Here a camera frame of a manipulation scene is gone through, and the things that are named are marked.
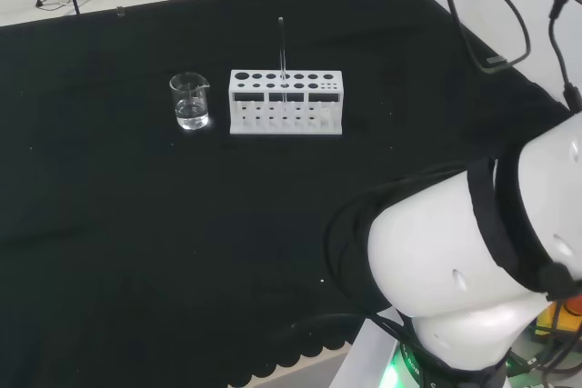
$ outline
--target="test tube rack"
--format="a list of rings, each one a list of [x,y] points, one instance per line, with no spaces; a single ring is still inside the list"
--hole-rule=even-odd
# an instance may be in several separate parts
[[[233,70],[231,134],[342,134],[344,84],[337,71]]]

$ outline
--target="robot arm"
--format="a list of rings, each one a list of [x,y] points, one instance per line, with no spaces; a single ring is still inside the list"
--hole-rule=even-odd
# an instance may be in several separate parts
[[[495,171],[469,169],[373,222],[380,291],[450,368],[498,368],[551,301],[582,293],[581,146],[578,114]]]

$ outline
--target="water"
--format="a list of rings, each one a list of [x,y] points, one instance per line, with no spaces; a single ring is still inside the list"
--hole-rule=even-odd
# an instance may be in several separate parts
[[[200,129],[208,124],[208,107],[198,97],[182,99],[176,105],[176,117],[178,124],[183,129]]]

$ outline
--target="black cable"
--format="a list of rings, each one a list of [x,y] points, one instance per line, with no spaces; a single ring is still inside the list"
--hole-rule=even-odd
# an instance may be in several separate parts
[[[542,372],[542,384],[544,384],[544,388],[548,388],[547,384],[547,377],[554,371],[556,368],[564,362],[567,356],[574,350],[577,346],[578,341],[582,338],[582,323],[578,327],[576,334],[570,339],[567,343],[566,347],[562,350],[562,352],[558,355],[558,357]]]
[[[554,26],[556,25],[556,20],[559,18],[562,9],[568,0],[554,0],[554,4],[552,5],[552,10],[549,13],[549,41],[552,44],[552,48],[556,53],[557,61],[560,65],[560,72],[562,73],[562,79],[564,80],[564,99],[566,100],[567,107],[569,110],[577,114],[582,111],[582,96],[578,89],[570,82],[570,79],[567,75],[566,69],[566,62],[564,61],[564,56],[562,55],[562,51],[560,50],[559,46],[557,45],[556,35],[554,32]]]
[[[531,41],[529,38],[529,32],[527,31],[526,22],[524,21],[523,17],[521,16],[519,11],[517,10],[516,6],[513,4],[513,2],[511,2],[511,0],[504,0],[504,1],[511,8],[511,10],[513,11],[514,15],[517,18],[517,21],[519,22],[519,25],[521,26],[521,29],[522,29],[523,34],[524,34],[524,38],[526,40],[526,52],[523,55],[521,55],[519,58],[516,58],[514,61],[508,62],[507,60],[504,60],[503,64],[501,64],[501,65],[496,65],[495,67],[484,67],[483,65],[481,65],[479,63],[477,56],[475,55],[475,52],[473,51],[473,48],[469,42],[467,33],[465,31],[465,27],[461,24],[461,21],[459,19],[458,12],[457,12],[457,7],[455,5],[455,0],[447,0],[448,8],[450,10],[451,16],[453,17],[453,21],[455,22],[455,25],[456,25],[459,33],[461,34],[461,37],[463,38],[463,42],[465,43],[465,48],[467,50],[469,58],[471,59],[471,61],[473,62],[473,64],[475,65],[476,68],[478,68],[481,72],[483,72],[487,75],[493,75],[493,74],[501,72],[503,70],[507,70],[508,68],[513,67],[517,63],[520,63],[521,61],[526,59],[529,56],[529,54],[531,53]]]
[[[556,24],[556,19],[551,19],[549,21],[549,41],[554,48],[554,52],[556,52],[557,61],[560,64],[560,72],[562,72],[562,79],[564,80],[564,84],[569,84],[570,80],[567,76],[566,70],[566,62],[564,61],[564,56],[562,55],[562,51],[560,50],[559,46],[557,45],[556,36],[554,35],[554,25]]]

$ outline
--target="black cloth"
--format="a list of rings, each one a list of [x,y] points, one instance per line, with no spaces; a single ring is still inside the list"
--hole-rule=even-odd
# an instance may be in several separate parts
[[[343,72],[341,137],[229,135],[230,70],[278,67],[279,16],[289,69]],[[433,0],[178,0],[8,26],[0,48],[2,386],[224,387],[339,347],[356,324],[288,329],[354,310],[322,259],[333,210],[568,117],[516,71],[475,71]],[[211,84],[193,134],[183,71]]]

